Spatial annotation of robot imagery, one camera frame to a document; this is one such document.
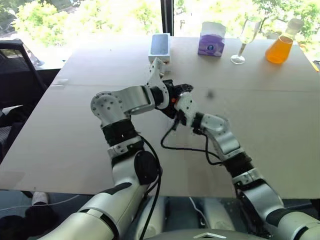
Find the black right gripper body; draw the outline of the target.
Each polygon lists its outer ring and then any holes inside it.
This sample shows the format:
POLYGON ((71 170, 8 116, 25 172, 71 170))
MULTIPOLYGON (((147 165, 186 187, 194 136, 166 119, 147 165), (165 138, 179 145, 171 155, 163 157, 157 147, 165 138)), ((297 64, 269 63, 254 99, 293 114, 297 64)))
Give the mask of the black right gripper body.
POLYGON ((177 130, 178 125, 181 124, 183 126, 187 125, 187 119, 185 117, 185 113, 182 110, 179 110, 176 115, 175 115, 175 119, 172 125, 172 129, 174 131, 177 130))

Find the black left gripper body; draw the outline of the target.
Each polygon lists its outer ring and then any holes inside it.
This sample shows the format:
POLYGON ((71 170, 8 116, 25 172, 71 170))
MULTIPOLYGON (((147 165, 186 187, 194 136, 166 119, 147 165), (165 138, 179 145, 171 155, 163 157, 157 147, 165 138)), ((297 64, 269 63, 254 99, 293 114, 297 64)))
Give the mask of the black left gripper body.
POLYGON ((174 105, 181 94, 181 86, 174 85, 172 79, 164 80, 164 85, 167 88, 168 96, 169 96, 169 104, 174 105))

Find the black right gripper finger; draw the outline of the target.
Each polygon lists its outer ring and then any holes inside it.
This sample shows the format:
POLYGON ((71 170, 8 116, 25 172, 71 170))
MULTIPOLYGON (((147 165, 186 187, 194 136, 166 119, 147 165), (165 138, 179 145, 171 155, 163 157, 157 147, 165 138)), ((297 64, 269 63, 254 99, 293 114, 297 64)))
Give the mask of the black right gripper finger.
POLYGON ((155 109, 162 112, 164 115, 166 115, 170 119, 174 119, 176 117, 176 109, 173 106, 168 106, 163 109, 156 107, 155 109))

